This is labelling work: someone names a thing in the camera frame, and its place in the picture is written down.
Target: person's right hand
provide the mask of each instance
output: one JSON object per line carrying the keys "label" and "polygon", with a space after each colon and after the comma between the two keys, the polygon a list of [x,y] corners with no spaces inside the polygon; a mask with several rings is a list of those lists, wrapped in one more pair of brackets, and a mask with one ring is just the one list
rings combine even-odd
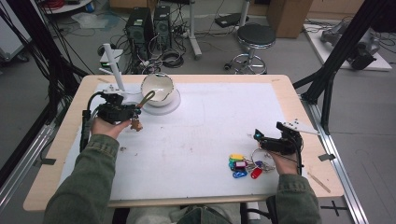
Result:
{"label": "person's right hand", "polygon": [[281,155],[280,153],[267,150],[272,156],[276,170],[280,175],[297,175],[297,156],[296,154]]}
{"label": "person's right hand", "polygon": [[93,119],[91,132],[92,134],[105,134],[117,139],[120,132],[131,124],[131,120],[127,119],[119,124],[110,124],[99,117]]}

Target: computer tower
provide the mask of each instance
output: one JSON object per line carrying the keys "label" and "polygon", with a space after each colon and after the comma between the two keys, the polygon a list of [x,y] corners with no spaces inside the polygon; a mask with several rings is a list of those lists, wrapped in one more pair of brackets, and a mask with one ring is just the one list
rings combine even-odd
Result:
{"label": "computer tower", "polygon": [[125,25],[127,37],[133,51],[142,60],[151,58],[154,50],[154,28],[148,7],[134,7]]}
{"label": "computer tower", "polygon": [[157,49],[172,48],[171,33],[171,8],[168,6],[156,6],[154,11],[154,30],[157,35]]}

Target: table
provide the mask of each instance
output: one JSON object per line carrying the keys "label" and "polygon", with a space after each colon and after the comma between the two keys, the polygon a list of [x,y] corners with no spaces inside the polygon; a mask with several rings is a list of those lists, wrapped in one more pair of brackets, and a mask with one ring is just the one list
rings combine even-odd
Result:
{"label": "table", "polygon": [[[123,76],[124,83],[141,83],[145,76]],[[296,94],[288,77],[282,75],[177,75],[171,76],[176,83],[269,83],[272,85],[277,100],[286,120],[298,118],[305,124],[310,124],[309,117]],[[64,161],[73,144],[78,127],[81,124],[81,111],[86,107],[88,99],[100,83],[115,83],[112,76],[84,77],[80,88],[64,118],[47,158],[56,159],[54,165],[43,165],[35,179],[24,202],[27,211],[43,211],[58,187]],[[303,164],[307,178],[318,197],[339,197],[343,195],[343,187],[329,161],[320,161],[318,156],[324,154],[324,149],[317,136],[302,133],[304,139]],[[270,195],[238,195],[232,197],[210,198],[178,198],[160,200],[116,201],[109,206],[148,206],[170,205],[184,203],[237,203],[263,201]]]}

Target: gray floor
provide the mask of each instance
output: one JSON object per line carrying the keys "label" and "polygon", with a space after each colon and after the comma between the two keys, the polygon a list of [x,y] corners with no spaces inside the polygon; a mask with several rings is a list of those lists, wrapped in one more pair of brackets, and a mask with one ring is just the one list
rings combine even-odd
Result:
{"label": "gray floor", "polygon": [[[67,41],[75,49],[85,64],[95,74],[98,71],[100,56],[97,49],[106,42],[115,41],[112,37],[122,35],[125,21],[109,14],[101,14],[111,20],[111,27],[103,30],[81,30],[78,25],[69,24],[72,14],[65,13],[57,18],[60,26],[72,32],[66,35]],[[208,30],[213,17],[197,19],[197,31]],[[251,21],[265,24],[265,18],[252,17]],[[224,32],[216,24],[214,32]],[[191,46],[185,41],[187,52],[180,68],[163,68],[167,74],[229,74],[223,65],[241,52],[234,34],[226,36],[206,36],[198,39],[203,57],[195,61]],[[389,63],[396,63],[394,53],[385,49],[380,55]],[[316,72],[321,63],[305,34],[296,39],[279,38],[276,44],[257,52],[268,66],[268,74],[287,75],[292,82]],[[74,64],[86,69],[85,65],[72,53]],[[18,145],[38,114],[47,103],[48,82],[39,73],[34,62],[13,62],[0,68],[0,117],[3,166],[13,149]],[[334,81],[330,131],[332,139],[346,167],[354,190],[359,197],[364,212],[371,223],[396,223],[396,153],[394,141],[396,129],[396,71],[353,71],[340,69]],[[297,90],[306,91],[307,87]],[[23,180],[6,209],[0,214],[0,223],[41,223],[43,213],[30,213],[22,208],[38,168],[32,167]],[[346,207],[343,198],[320,199],[319,206]],[[353,223],[347,210],[321,209],[323,223]],[[106,214],[110,223],[112,209]]]}

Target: round stool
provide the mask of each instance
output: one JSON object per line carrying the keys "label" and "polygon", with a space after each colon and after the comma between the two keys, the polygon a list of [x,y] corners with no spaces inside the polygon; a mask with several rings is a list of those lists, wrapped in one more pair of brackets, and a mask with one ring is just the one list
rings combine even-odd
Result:
{"label": "round stool", "polygon": [[267,74],[265,62],[254,55],[255,49],[268,49],[275,44],[276,35],[269,26],[246,24],[238,29],[238,41],[248,48],[248,53],[239,54],[224,65],[225,70],[233,67],[236,74]]}

